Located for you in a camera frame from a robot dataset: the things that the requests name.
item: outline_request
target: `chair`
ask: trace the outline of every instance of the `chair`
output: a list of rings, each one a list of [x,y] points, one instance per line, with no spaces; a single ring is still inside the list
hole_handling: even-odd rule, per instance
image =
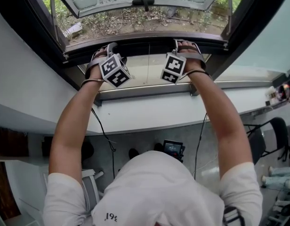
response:
[[[99,203],[100,196],[103,196],[103,193],[98,191],[95,182],[96,179],[103,175],[103,171],[95,174],[95,171],[93,169],[82,170],[82,189],[88,213],[90,213],[93,208]]]
[[[261,132],[261,127],[264,125],[270,123],[274,129],[275,135],[276,135],[276,142],[277,142],[277,149],[273,151],[267,151],[266,150],[266,144]],[[249,131],[247,132],[249,142],[250,142],[250,148],[252,151],[252,157],[253,162],[256,164],[260,157],[267,156],[269,154],[272,154],[282,148],[285,148],[283,154],[278,157],[278,160],[281,159],[283,156],[285,158],[283,161],[286,161],[287,154],[289,151],[289,145],[288,145],[288,131],[285,124],[285,121],[281,117],[274,117],[271,120],[261,124],[261,125],[253,125],[253,124],[244,124],[244,126],[249,127]]]

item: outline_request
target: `wrist strap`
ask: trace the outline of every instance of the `wrist strap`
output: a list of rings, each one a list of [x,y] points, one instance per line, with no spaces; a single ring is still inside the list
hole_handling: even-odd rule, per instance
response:
[[[104,82],[104,80],[101,80],[101,79],[87,79],[87,80],[84,80],[81,84],[81,87],[87,83],[87,82],[90,82],[90,81],[96,81],[96,82]]]
[[[202,71],[202,70],[190,70],[189,72],[183,74],[183,76],[179,80],[183,79],[184,77],[186,77],[187,75],[190,75],[192,73],[204,73],[204,74],[206,74],[207,76],[209,76],[211,78],[211,76],[209,75],[209,73],[207,73],[205,71]]]

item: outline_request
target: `black chair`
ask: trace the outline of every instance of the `black chair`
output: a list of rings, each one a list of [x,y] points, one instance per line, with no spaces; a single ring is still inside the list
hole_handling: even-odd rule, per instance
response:
[[[276,141],[277,141],[277,149],[269,152],[266,150],[266,143],[264,141],[264,138],[262,136],[261,127],[270,123],[274,129],[275,135],[276,135]],[[252,124],[244,124],[244,126],[249,127],[249,131],[247,132],[249,142],[250,142],[250,148],[252,151],[252,157],[253,162],[256,164],[260,157],[267,156],[271,153],[274,153],[282,148],[285,148],[283,154],[278,157],[278,160],[281,159],[283,156],[285,158],[283,161],[286,161],[287,154],[289,151],[289,145],[288,145],[288,132],[287,127],[285,124],[285,121],[281,117],[275,117],[272,118],[270,121],[265,122],[262,125],[252,125]]]

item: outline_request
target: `black cable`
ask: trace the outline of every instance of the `black cable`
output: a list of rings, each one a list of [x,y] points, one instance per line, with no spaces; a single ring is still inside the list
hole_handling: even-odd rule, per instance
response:
[[[99,122],[99,124],[100,124],[100,126],[101,126],[101,129],[102,129],[102,132],[103,132],[103,136],[104,136],[104,137],[106,138],[106,140],[108,141],[109,147],[110,147],[110,149],[111,149],[111,151],[112,151],[112,158],[113,158],[113,154],[114,154],[114,152],[116,151],[116,149],[113,147],[111,141],[109,140],[109,138],[108,138],[107,135],[105,134],[104,129],[103,129],[103,126],[102,126],[102,124],[101,124],[101,121],[99,120],[98,116],[96,115],[94,109],[92,108],[91,111],[92,111],[92,113],[94,114],[94,116],[97,118],[97,120],[98,120],[98,122]],[[113,178],[115,179],[115,165],[114,165],[114,158],[113,158]]]
[[[207,113],[205,114],[205,117],[203,118],[203,122],[202,122],[202,125],[201,125],[200,138],[199,138],[199,140],[198,140],[197,149],[196,149],[196,154],[195,154],[194,180],[195,180],[195,177],[196,177],[197,153],[198,153],[198,148],[200,147],[200,143],[201,143],[201,134],[202,134],[203,126],[204,126],[204,124],[205,124],[206,119],[207,119]]]

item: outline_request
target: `open window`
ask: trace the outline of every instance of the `open window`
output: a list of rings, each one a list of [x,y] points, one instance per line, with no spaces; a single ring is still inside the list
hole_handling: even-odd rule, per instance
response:
[[[268,63],[265,58],[275,53],[268,53],[264,47],[271,41],[266,33],[268,27],[273,26],[273,32],[278,29],[280,23],[272,25],[273,18],[280,15],[283,6],[290,10],[290,0],[9,1],[14,3],[13,13],[0,0],[1,14],[76,89],[80,88],[93,53],[111,42],[118,43],[115,52],[128,58],[127,67],[134,79],[120,89],[104,84],[97,105],[128,97],[181,92],[196,95],[188,78],[177,85],[160,80],[173,39],[196,42],[204,54],[207,71],[225,89],[269,86],[290,72],[290,61],[284,61],[287,69],[277,66],[290,54],[281,53]],[[290,16],[284,19],[290,24]],[[289,29],[277,34],[278,48],[284,45]]]

